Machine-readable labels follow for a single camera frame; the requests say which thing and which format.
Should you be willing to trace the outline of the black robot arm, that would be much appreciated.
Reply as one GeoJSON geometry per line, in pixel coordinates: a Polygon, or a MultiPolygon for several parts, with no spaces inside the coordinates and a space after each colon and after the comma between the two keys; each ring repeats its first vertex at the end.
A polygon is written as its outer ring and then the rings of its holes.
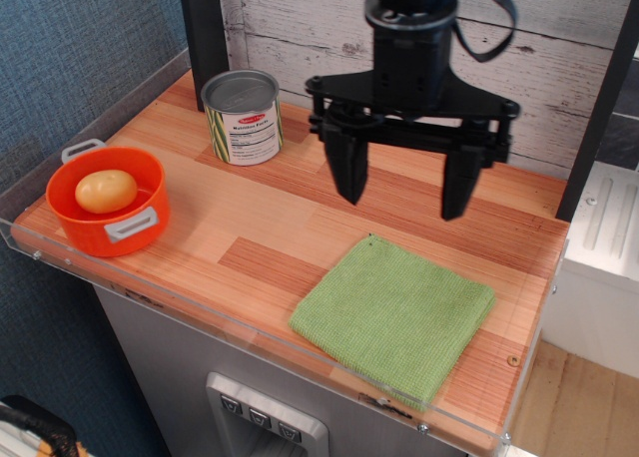
{"type": "MultiPolygon", "coordinates": [[[[517,19],[511,0],[493,0],[517,19]]],[[[373,67],[314,76],[312,133],[319,136],[338,193],[356,204],[371,143],[444,154],[441,216],[461,217],[479,173],[506,162],[517,103],[473,87],[452,71],[451,43],[464,39],[457,0],[365,0],[373,67]]]]}

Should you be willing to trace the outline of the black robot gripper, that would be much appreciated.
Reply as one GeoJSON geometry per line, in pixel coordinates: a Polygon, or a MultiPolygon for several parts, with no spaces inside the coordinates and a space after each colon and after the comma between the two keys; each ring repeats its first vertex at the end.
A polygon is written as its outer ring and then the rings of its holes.
{"type": "Polygon", "coordinates": [[[369,71],[313,76],[311,130],[337,192],[356,205],[367,181],[368,144],[446,155],[441,217],[460,218],[481,168],[508,159],[517,103],[460,79],[450,65],[454,20],[373,27],[369,71]]]}

